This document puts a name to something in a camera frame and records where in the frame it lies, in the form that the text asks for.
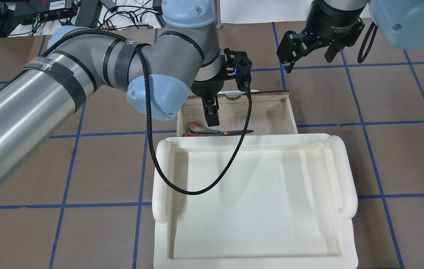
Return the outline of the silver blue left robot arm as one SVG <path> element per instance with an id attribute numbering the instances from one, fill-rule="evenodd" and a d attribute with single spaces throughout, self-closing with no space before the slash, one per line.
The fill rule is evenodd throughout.
<path id="1" fill-rule="evenodd" d="M 155 44 L 64 26 L 48 49 L 0 89 L 0 186 L 102 85 L 126 93 L 142 114 L 176 117 L 193 83 L 219 71 L 213 0 L 163 0 Z"/>

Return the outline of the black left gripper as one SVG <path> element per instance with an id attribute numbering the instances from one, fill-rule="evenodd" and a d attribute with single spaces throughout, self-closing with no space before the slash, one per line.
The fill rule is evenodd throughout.
<path id="1" fill-rule="evenodd" d="M 194 81 L 191 86 L 191 92 L 201 98 L 208 127 L 219 126 L 219 104 L 217 94 L 223 87 L 223 80 Z"/>

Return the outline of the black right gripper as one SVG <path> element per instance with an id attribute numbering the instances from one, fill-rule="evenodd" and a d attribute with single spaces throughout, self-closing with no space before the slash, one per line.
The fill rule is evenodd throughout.
<path id="1" fill-rule="evenodd" d="M 364 0 L 313 0 L 301 33 L 287 31 L 277 57 L 289 74 L 296 62 L 321 46 L 328 46 L 324 58 L 331 63 L 345 47 L 352 47 L 363 31 L 360 19 Z"/>

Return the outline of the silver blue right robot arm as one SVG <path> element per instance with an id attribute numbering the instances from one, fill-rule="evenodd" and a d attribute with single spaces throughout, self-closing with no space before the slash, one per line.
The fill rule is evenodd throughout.
<path id="1" fill-rule="evenodd" d="M 304 29 L 285 32 L 277 48 L 285 71 L 290 73 L 299 59 L 316 49 L 326 48 L 324 58 L 330 63 L 344 48 L 354 46 L 365 29 L 360 16 L 366 6 L 372 23 L 360 47 L 358 63 L 368 56 L 378 31 L 392 47 L 424 47 L 424 0 L 313 0 Z"/>

